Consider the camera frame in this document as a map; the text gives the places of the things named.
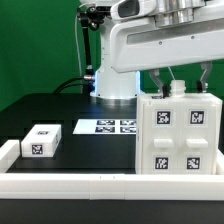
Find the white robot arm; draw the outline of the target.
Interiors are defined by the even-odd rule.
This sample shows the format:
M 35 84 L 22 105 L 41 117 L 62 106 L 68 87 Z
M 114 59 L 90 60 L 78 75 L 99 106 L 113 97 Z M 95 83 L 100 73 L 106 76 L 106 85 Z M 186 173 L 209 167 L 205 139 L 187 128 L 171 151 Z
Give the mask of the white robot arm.
M 101 65 L 91 96 L 131 100 L 148 70 L 159 88 L 159 70 L 200 63 L 204 92 L 211 62 L 224 58 L 224 0 L 80 0 L 83 32 L 99 30 Z

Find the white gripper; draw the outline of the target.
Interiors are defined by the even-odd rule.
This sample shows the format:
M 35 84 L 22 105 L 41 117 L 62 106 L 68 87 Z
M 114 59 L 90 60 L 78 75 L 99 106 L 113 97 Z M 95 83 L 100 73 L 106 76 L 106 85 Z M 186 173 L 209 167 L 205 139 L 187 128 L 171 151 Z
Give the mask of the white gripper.
M 206 92 L 211 61 L 224 58 L 224 6 L 199 8 L 193 22 L 177 26 L 158 28 L 150 17 L 119 23 L 110 33 L 110 57 L 118 73 L 150 70 L 160 94 L 158 68 L 202 62 L 197 89 Z

